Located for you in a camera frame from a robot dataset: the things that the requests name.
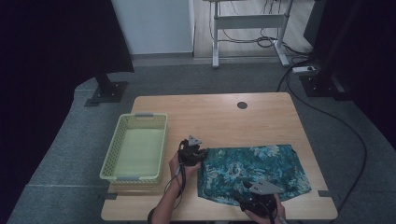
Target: teal floral cloth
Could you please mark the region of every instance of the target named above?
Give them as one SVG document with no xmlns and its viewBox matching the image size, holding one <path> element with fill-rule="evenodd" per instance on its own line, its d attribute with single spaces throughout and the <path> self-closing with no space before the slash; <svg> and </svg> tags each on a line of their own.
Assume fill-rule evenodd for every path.
<svg viewBox="0 0 396 224">
<path fill-rule="evenodd" d="M 238 206 L 233 193 L 249 195 L 243 181 L 260 179 L 281 188 L 280 201 L 311 190 L 291 145 L 209 148 L 198 171 L 198 197 Z"/>
</svg>

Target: wooden table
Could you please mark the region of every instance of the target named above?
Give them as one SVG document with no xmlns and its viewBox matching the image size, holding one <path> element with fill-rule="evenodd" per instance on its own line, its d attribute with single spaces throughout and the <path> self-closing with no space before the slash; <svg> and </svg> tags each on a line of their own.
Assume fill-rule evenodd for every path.
<svg viewBox="0 0 396 224">
<path fill-rule="evenodd" d="M 238 108 L 239 102 L 247 104 Z M 165 161 L 177 151 L 189 134 L 202 140 L 205 147 L 249 147 L 291 144 L 297 151 L 312 190 L 283 202 L 288 219 L 334 219 L 337 211 L 331 197 L 320 197 L 328 190 L 317 160 L 306 138 L 290 96 L 287 93 L 238 93 L 208 95 L 141 96 L 134 101 L 133 113 L 152 112 L 168 115 Z M 161 190 L 152 194 L 131 194 L 110 185 L 116 200 L 106 200 L 104 220 L 147 220 L 149 211 L 163 195 L 170 179 L 167 162 L 163 163 Z M 248 220 L 238 206 L 210 202 L 197 196 L 196 176 L 188 182 L 173 220 Z"/>
</svg>

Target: gray carpet floor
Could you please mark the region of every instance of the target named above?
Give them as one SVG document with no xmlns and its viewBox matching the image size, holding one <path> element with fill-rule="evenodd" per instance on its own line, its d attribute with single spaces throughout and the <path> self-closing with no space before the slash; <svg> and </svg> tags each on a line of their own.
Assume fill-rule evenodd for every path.
<svg viewBox="0 0 396 224">
<path fill-rule="evenodd" d="M 112 81 L 128 82 L 121 102 L 95 107 L 84 107 L 97 87 L 94 79 L 87 80 L 76 88 L 63 127 L 8 223 L 106 223 L 101 210 L 108 183 L 99 172 L 117 120 L 131 111 L 137 96 L 276 91 L 285 71 L 279 63 L 225 63 L 216 70 L 210 64 L 136 66 L 134 74 L 109 74 Z M 364 172 L 334 223 L 394 223 L 396 151 L 353 102 L 307 98 L 294 74 L 290 87 L 304 101 L 344 120 L 367 146 Z M 362 142 L 343 123 L 292 99 L 339 207 L 363 164 Z"/>
</svg>

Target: round hole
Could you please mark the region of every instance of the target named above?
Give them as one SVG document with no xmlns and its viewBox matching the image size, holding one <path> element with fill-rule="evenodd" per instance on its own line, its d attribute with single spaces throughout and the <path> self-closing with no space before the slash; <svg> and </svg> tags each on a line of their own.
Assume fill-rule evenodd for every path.
<svg viewBox="0 0 396 224">
<path fill-rule="evenodd" d="M 237 104 L 237 106 L 238 106 L 239 109 L 246 109 L 246 108 L 248 108 L 248 104 L 245 103 L 245 102 L 239 102 L 239 103 Z"/>
</svg>

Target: desk leg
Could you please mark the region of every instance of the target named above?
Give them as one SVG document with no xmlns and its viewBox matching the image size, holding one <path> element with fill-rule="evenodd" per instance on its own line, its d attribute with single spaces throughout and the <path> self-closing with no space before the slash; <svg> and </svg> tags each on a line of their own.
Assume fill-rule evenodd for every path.
<svg viewBox="0 0 396 224">
<path fill-rule="evenodd" d="M 215 2 L 215 16 L 213 20 L 213 68 L 219 68 L 219 41 L 218 41 L 218 2 Z"/>
<path fill-rule="evenodd" d="M 283 19 L 282 27 L 280 28 L 279 31 L 279 37 L 277 38 L 277 41 L 274 41 L 275 50 L 284 67 L 290 66 L 289 60 L 282 49 L 282 42 L 283 42 L 283 37 L 285 36 L 286 26 L 288 25 L 292 5 L 293 5 L 293 0 L 289 0 L 288 6 L 285 11 L 285 18 Z"/>
</svg>

